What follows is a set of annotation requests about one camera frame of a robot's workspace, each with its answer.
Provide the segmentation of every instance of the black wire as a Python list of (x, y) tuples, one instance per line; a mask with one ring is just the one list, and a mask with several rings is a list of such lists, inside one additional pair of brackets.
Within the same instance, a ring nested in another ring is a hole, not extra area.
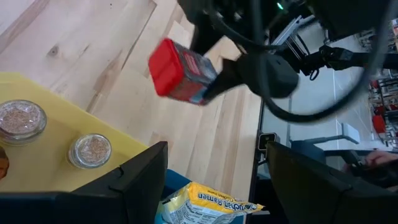
[[(290, 3), (291, 2), (287, 2), (285, 8), (289, 8)], [(279, 13), (268, 24), (267, 30), (271, 30), (287, 13), (288, 11), (286, 9), (280, 10)]]
[(214, 6), (214, 0), (207, 0), (207, 2), (208, 2), (207, 10), (208, 10), (208, 15), (209, 15), (210, 21), (213, 23), (215, 28), (217, 28), (219, 31), (224, 33), (224, 35), (227, 36), (228, 38), (230, 38), (233, 42), (239, 43), (240, 45), (245, 47), (245, 49), (250, 48), (250, 49), (259, 50), (259, 51), (279, 49), (279, 47), (280, 47), (279, 45), (264, 45), (264, 43), (256, 44), (255, 42), (253, 42), (253, 41), (249, 40), (248, 38), (244, 37), (243, 35), (239, 34), (235, 30), (230, 28), (230, 26), (225, 24), (223, 19), (221, 17), (219, 17), (219, 13), (216, 11), (215, 6)]
[[(304, 40), (301, 38), (300, 35), (296, 34), (296, 36), (297, 36), (298, 40), (301, 42), (301, 44), (303, 45), (305, 51), (307, 51), (307, 54), (310, 55), (310, 54), (311, 54), (311, 53), (310, 53), (310, 50), (308, 49), (308, 47), (307, 47), (307, 45), (305, 44)], [(319, 75), (319, 69), (316, 69), (315, 71), (312, 71), (312, 72), (311, 72), (311, 75), (310, 75), (310, 80), (311, 80), (311, 81), (314, 81), (316, 78), (318, 78), (318, 75)]]
[(315, 71), (313, 71), (313, 72), (311, 73), (311, 75), (310, 75), (310, 80), (311, 80), (311, 81), (314, 81), (315, 79), (318, 78), (318, 75), (319, 75), (319, 69), (316, 69)]
[[(240, 34), (236, 33), (230, 27), (228, 27), (220, 17), (217, 16), (216, 11), (213, 8), (213, 0), (208, 0), (210, 5), (209, 16), (214, 23), (215, 28), (220, 29), (222, 32), (228, 33), (228, 37), (233, 41), (237, 41), (241, 44), (243, 41), (245, 44), (250, 45), (250, 47), (259, 47), (260, 50), (269, 50), (267, 46), (264, 46), (264, 35), (263, 35), (263, 26), (262, 26), (262, 15), (261, 15), (261, 5), (260, 0), (251, 0), (252, 2), (252, 22), (253, 22), (253, 36), (254, 42), (246, 39)], [(261, 96), (264, 100), (264, 103), (267, 105), (269, 111), (275, 115), (276, 117), (284, 120), (295, 123), (308, 123), (313, 121), (318, 121), (319, 119), (326, 118), (337, 111), (343, 109), (348, 103), (351, 103), (363, 90), (363, 86), (365, 86), (371, 74), (375, 73), (377, 68), (382, 65), (385, 52), (386, 52), (386, 42), (388, 41), (388, 22), (389, 18), (393, 18), (396, 15), (396, 8), (398, 8), (398, 1), (390, 0), (388, 6), (386, 7), (386, 13), (383, 15), (381, 23), (377, 27), (377, 39), (373, 42), (372, 52), (369, 57), (369, 63), (367, 68), (362, 72), (358, 82), (355, 86), (347, 92), (344, 97), (342, 97), (337, 103), (329, 106), (328, 108), (321, 110), (315, 114), (293, 114), (288, 111), (283, 110), (275, 102), (272, 100), (271, 93), (269, 91), (268, 77), (265, 75), (265, 67), (263, 56), (264, 54), (259, 54), (261, 51), (256, 51), (258, 57), (256, 57), (257, 64), (257, 79), (259, 80)]]

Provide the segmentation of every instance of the jar lid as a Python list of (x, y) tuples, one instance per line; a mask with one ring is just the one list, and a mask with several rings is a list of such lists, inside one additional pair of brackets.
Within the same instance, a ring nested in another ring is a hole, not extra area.
[(11, 100), (0, 105), (0, 131), (14, 139), (40, 134), (47, 124), (44, 110), (27, 100)]
[(76, 141), (74, 147), (76, 158), (87, 168), (102, 166), (111, 157), (111, 143), (100, 134), (82, 136)]

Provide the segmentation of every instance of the yellow tray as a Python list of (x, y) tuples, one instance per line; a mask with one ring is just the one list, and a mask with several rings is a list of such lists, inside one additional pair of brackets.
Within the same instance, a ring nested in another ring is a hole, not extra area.
[[(30, 100), (47, 114), (43, 134), (26, 146), (1, 144), (9, 158), (7, 176), (0, 192), (72, 191), (116, 168), (147, 146), (117, 131), (79, 107), (44, 90), (18, 73), (0, 73), (0, 103)], [(112, 144), (110, 160), (96, 169), (78, 169), (67, 161), (70, 144), (79, 136), (100, 133)]]

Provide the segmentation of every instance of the wooden table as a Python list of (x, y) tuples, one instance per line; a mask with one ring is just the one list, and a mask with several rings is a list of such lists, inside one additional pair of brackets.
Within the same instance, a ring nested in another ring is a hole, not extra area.
[[(21, 72), (151, 145), (169, 168), (247, 199), (261, 100), (246, 87), (206, 107), (159, 98), (147, 59), (165, 36), (188, 46), (193, 26), (175, 0), (0, 0), (0, 71)], [(208, 54), (239, 51), (228, 39)]]

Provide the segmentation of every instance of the spice jar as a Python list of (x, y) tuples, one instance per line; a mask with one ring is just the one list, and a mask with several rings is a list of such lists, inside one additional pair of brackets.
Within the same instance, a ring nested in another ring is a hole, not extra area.
[(77, 168), (91, 169), (104, 165), (111, 157), (110, 141), (100, 134), (87, 134), (69, 149), (69, 161)]
[(0, 140), (24, 145), (36, 140), (47, 124), (44, 110), (27, 100), (11, 100), (0, 105)]

